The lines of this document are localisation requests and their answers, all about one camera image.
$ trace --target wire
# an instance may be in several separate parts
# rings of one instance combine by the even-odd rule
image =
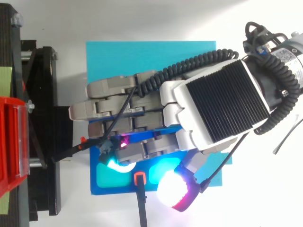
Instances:
[[[129,104],[131,98],[134,95],[135,90],[138,87],[135,86],[133,87],[133,89],[131,90],[131,92],[129,93],[129,95],[127,96],[122,108],[120,109],[119,113],[117,114],[117,116],[115,117],[115,119],[113,120],[113,122],[110,124],[109,128],[106,130],[106,132],[104,133],[103,137],[101,137],[101,142],[105,141],[109,135],[109,133],[112,131],[113,127],[116,125],[116,123],[118,122],[119,118],[122,116],[124,110],[126,109],[127,105]]]
[[[220,172],[220,170],[223,168],[223,166],[226,164],[226,162],[228,161],[228,159],[230,159],[230,157],[235,153],[236,149],[238,148],[238,146],[240,146],[240,144],[243,142],[243,140],[245,139],[245,137],[248,135],[248,133],[244,134],[241,139],[239,139],[239,141],[237,142],[237,144],[233,147],[233,149],[229,152],[229,154],[226,156],[226,158],[224,159],[224,161],[219,165],[219,167],[214,171],[213,174],[210,175],[210,177],[208,177],[206,179],[207,182],[211,182],[211,180],[218,174],[218,172]]]
[[[299,124],[301,124],[303,122],[303,119],[301,119],[290,131],[289,133],[285,136],[285,138],[282,140],[282,142],[279,144],[279,146],[274,150],[274,155],[276,155],[278,153],[278,151],[280,150],[280,148],[282,147],[282,145],[284,144],[284,142],[286,141],[286,139],[290,136],[290,134],[296,129],[296,127],[299,126]]]
[[[250,27],[255,27],[256,29],[253,30],[252,32],[250,32]],[[255,42],[257,39],[254,36],[254,33],[257,33],[257,37],[259,34],[264,33],[260,36],[264,37],[264,42],[269,43],[269,42],[273,42],[276,46],[279,46],[281,44],[281,41],[278,39],[278,37],[282,37],[285,40],[288,40],[287,36],[283,33],[276,33],[273,34],[270,31],[268,31],[264,26],[259,25],[255,22],[248,22],[245,26],[245,35],[247,37],[247,41],[245,41],[244,43],[249,43],[251,41]]]

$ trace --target metal bolt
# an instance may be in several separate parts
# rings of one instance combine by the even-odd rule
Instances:
[[[23,17],[19,13],[15,13],[11,19],[11,25],[13,27],[20,28],[23,26]]]
[[[288,96],[288,91],[286,91],[286,90],[281,91],[281,95],[283,98]]]
[[[53,52],[53,54],[52,54],[52,60],[53,61],[58,60],[58,53],[57,52]]]
[[[291,34],[292,38],[294,38],[294,37],[296,37],[296,36],[298,36],[298,35],[300,35],[300,33],[298,33],[297,31],[294,31],[294,32]]]
[[[29,100],[25,106],[30,114],[33,112],[33,109],[35,108],[35,104],[33,104],[32,100]]]

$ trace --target glowing led light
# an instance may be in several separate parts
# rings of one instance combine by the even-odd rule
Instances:
[[[173,170],[166,172],[160,180],[157,189],[159,200],[169,207],[178,204],[187,192],[188,189],[185,181]]]
[[[125,147],[127,145],[127,143],[125,143],[125,142],[123,142],[123,143],[121,143],[121,145],[120,145],[120,147]]]
[[[128,173],[132,171],[132,169],[136,166],[136,162],[131,163],[127,166],[120,166],[117,164],[114,160],[110,160],[107,167],[116,170],[117,172],[120,173]]]

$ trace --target white table surface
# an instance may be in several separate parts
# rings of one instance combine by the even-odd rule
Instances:
[[[216,40],[218,48],[244,56],[248,21],[286,35],[302,27],[300,1],[288,0],[10,0],[24,18],[22,39],[58,52],[58,104],[85,99],[85,42],[92,40]],[[290,117],[261,137],[251,133],[223,168],[223,187],[210,187],[183,213],[147,193],[149,227],[302,227],[303,160],[300,137],[278,155],[272,150],[291,128]],[[76,123],[74,144],[87,136],[87,123]],[[89,155],[61,161],[62,210],[56,217],[39,212],[31,227],[138,227],[134,193],[92,196]]]

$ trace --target robotic hand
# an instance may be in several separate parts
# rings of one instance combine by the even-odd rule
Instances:
[[[207,188],[247,133],[262,135],[274,128],[302,93],[303,34],[293,33],[287,39],[254,22],[246,25],[245,33],[247,56],[242,60],[237,60],[237,52],[223,49],[162,71],[88,84],[89,100],[71,106],[70,118],[94,120],[89,124],[89,139],[66,154],[97,145],[102,163],[107,165],[114,158],[125,165],[188,150],[158,187],[159,194],[170,192],[171,184],[164,182],[168,177],[180,183],[183,192],[168,205],[184,211]],[[154,138],[129,143],[129,135],[150,130]],[[166,130],[173,133],[163,134]],[[208,155],[228,148],[238,137],[240,140],[214,174],[198,184],[194,173]]]

